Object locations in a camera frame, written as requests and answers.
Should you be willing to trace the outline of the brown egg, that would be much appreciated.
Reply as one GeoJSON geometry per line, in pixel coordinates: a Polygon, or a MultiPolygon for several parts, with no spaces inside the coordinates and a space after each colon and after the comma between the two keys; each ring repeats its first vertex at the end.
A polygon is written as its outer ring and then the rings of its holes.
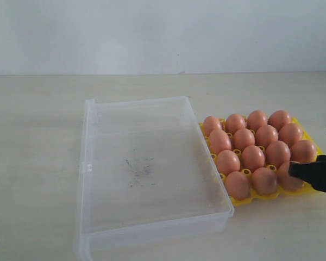
{"type": "Polygon", "coordinates": [[[251,181],[254,190],[261,196],[268,196],[278,191],[277,175],[269,168],[261,167],[255,170],[251,181]]]}
{"type": "Polygon", "coordinates": [[[219,173],[227,176],[234,171],[240,171],[240,161],[233,151],[224,150],[217,155],[216,167],[219,173]]]}
{"type": "Polygon", "coordinates": [[[241,161],[243,167],[249,169],[251,172],[265,166],[264,153],[255,145],[247,146],[242,151],[241,161]]]}
{"type": "Polygon", "coordinates": [[[221,151],[231,150],[232,148],[229,135],[221,129],[214,129],[210,133],[209,144],[211,152],[214,154],[219,154],[221,151]]]}
{"type": "Polygon", "coordinates": [[[278,133],[278,140],[283,141],[289,148],[296,142],[302,140],[303,131],[296,123],[289,123],[283,126],[278,133]]]}
{"type": "Polygon", "coordinates": [[[204,136],[209,136],[210,133],[215,129],[223,129],[222,123],[219,118],[215,116],[207,116],[202,125],[202,132],[204,136]]]}
{"type": "Polygon", "coordinates": [[[286,191],[296,191],[303,187],[304,182],[301,179],[289,175],[290,162],[283,163],[277,171],[279,185],[286,191]]]}
{"type": "Polygon", "coordinates": [[[225,129],[228,133],[236,133],[239,129],[246,128],[245,118],[240,114],[231,114],[225,122],[225,129]]]}
{"type": "Polygon", "coordinates": [[[277,132],[280,131],[285,125],[291,123],[292,116],[286,110],[277,110],[269,118],[267,123],[274,127],[277,132]]]}
{"type": "Polygon", "coordinates": [[[250,197],[248,177],[240,171],[233,171],[226,177],[225,188],[229,196],[235,200],[245,200],[250,197]]]}
{"type": "Polygon", "coordinates": [[[267,124],[267,115],[261,110],[251,112],[247,117],[247,128],[256,132],[260,127],[267,124]]]}
{"type": "Polygon", "coordinates": [[[283,163],[290,161],[291,152],[287,144],[277,140],[268,145],[265,150],[267,164],[279,168],[283,163]]]}
{"type": "Polygon", "coordinates": [[[311,140],[297,141],[290,149],[290,161],[299,163],[313,162],[317,156],[316,145],[311,140]]]}
{"type": "Polygon", "coordinates": [[[233,135],[234,148],[243,151],[246,147],[255,145],[253,132],[246,128],[237,130],[233,135]]]}
{"type": "Polygon", "coordinates": [[[267,148],[269,144],[277,140],[277,130],[271,125],[263,125],[255,133],[255,141],[257,146],[267,148]]]}

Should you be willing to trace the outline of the yellow plastic egg tray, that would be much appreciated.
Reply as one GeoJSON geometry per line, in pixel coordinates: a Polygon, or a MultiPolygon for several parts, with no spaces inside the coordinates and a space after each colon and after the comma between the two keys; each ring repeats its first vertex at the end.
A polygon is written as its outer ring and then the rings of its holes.
{"type": "MultiPolygon", "coordinates": [[[[220,118],[219,119],[223,125],[223,127],[225,128],[225,119],[220,118]]],[[[309,133],[304,129],[304,127],[302,126],[302,124],[295,118],[292,118],[292,122],[297,124],[303,133],[303,137],[302,140],[310,140],[316,147],[316,156],[315,159],[318,155],[321,155],[323,153],[323,151],[321,150],[321,148],[316,144],[315,140],[309,135],[309,133]]],[[[211,148],[210,148],[210,141],[209,141],[209,137],[208,136],[203,136],[205,143],[207,144],[207,147],[210,151],[211,157],[215,162],[217,162],[217,155],[215,153],[211,153],[211,148]]],[[[261,149],[261,151],[263,152],[264,156],[265,156],[265,151],[266,148],[261,146],[261,145],[256,145],[259,149],[261,149]]],[[[239,149],[234,149],[233,152],[239,157],[240,159],[240,166],[241,166],[241,172],[244,173],[247,177],[251,178],[252,176],[252,172],[250,171],[250,169],[247,168],[243,168],[242,167],[242,162],[241,162],[241,155],[242,152],[239,149]]],[[[268,164],[267,161],[265,161],[265,167],[268,169],[273,170],[274,172],[277,171],[277,166],[273,165],[273,164],[268,164]]],[[[220,173],[220,177],[221,180],[223,181],[223,183],[225,183],[227,177],[223,175],[223,173],[220,173]]],[[[257,193],[257,191],[255,189],[253,189],[252,185],[250,185],[250,196],[242,201],[240,200],[236,200],[233,197],[229,196],[232,204],[234,207],[236,206],[241,206],[241,205],[245,205],[245,204],[250,204],[254,199],[259,199],[259,200],[274,200],[276,198],[279,197],[279,195],[288,195],[288,196],[300,196],[300,195],[307,195],[307,194],[312,194],[312,193],[316,193],[318,192],[317,190],[315,190],[309,183],[304,182],[302,185],[302,188],[297,189],[295,191],[288,191],[283,189],[280,185],[277,186],[277,192],[271,195],[259,195],[257,193]]]]}

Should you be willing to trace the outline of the clear plastic storage box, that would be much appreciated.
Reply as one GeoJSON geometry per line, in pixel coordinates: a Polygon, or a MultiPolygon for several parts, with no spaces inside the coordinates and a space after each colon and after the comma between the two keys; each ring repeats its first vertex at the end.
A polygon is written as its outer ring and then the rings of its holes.
{"type": "Polygon", "coordinates": [[[74,252],[219,232],[234,206],[185,96],[87,100],[74,252]]]}

